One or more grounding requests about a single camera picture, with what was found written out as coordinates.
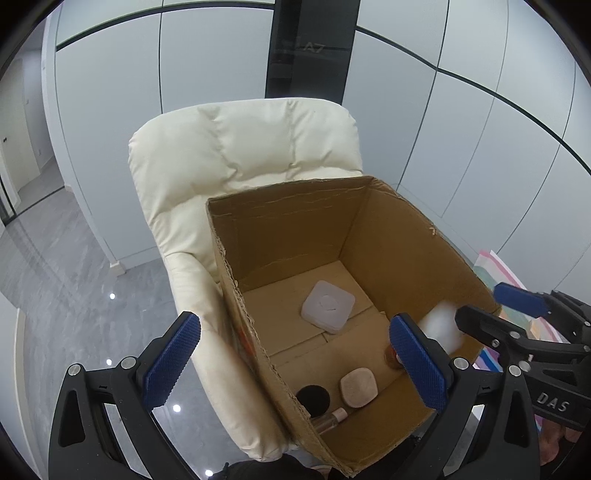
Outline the person's right hand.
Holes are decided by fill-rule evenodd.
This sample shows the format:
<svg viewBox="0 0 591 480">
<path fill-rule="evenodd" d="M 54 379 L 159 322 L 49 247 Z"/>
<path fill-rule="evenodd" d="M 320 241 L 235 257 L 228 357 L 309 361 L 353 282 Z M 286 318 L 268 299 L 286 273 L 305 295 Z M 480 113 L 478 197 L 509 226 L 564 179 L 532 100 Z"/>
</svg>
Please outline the person's right hand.
<svg viewBox="0 0 591 480">
<path fill-rule="evenodd" d="M 559 453 L 559 442 L 566 439 L 576 443 L 581 433 L 566 428 L 548 419 L 542 420 L 542 428 L 539 436 L 540 465 L 543 466 L 553 461 Z"/>
</svg>

